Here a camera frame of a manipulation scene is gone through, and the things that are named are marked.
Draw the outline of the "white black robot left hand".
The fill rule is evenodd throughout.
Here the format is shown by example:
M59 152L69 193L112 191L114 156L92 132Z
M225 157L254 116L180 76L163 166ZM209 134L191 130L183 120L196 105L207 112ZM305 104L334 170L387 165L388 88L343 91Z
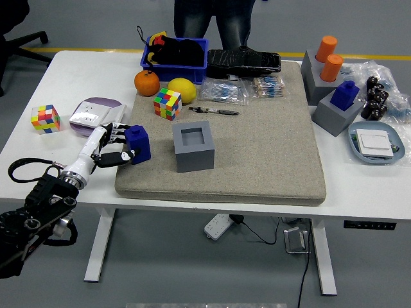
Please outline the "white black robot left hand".
M122 123L109 123L95 128L79 152L76 161L63 169L61 179L77 181L82 189L87 185L89 176L96 166L106 168L130 162L141 150L101 154L101 150L108 144L126 144L125 130L128 128L131 126Z

